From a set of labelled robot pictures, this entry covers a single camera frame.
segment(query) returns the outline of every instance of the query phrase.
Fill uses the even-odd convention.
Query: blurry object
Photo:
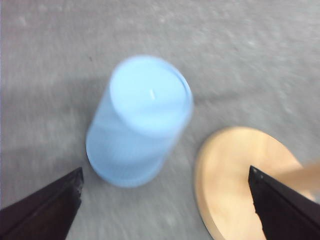
[[[267,240],[320,239],[320,205],[251,166],[249,185]]]
[[[197,157],[194,187],[214,240],[266,239],[248,185],[250,165],[272,176],[302,168],[282,143],[260,130],[230,127],[210,136]]]
[[[64,240],[81,204],[82,168],[0,211],[0,240]]]
[[[280,173],[274,178],[296,191],[320,192],[320,160],[300,169]]]
[[[153,179],[191,118],[193,97],[171,64],[135,56],[113,71],[86,137],[92,168],[120,187]]]

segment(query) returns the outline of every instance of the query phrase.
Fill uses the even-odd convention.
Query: light blue cup
[[[87,132],[91,166],[116,186],[145,184],[162,168],[192,110],[190,88],[171,64],[147,55],[123,61]]]

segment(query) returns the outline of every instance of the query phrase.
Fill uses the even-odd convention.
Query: floor
[[[82,166],[68,240],[209,240],[193,193],[197,151],[229,126],[261,129],[303,163],[320,156],[316,0],[1,1],[1,207]],[[91,169],[85,136],[114,67],[161,57],[195,109],[163,170],[135,189]]]

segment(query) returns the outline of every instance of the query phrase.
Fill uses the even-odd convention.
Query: wooden disc
[[[250,165],[271,176],[302,167],[282,143],[260,130],[230,127],[210,136],[198,154],[195,194],[214,240],[266,239],[248,184]]]

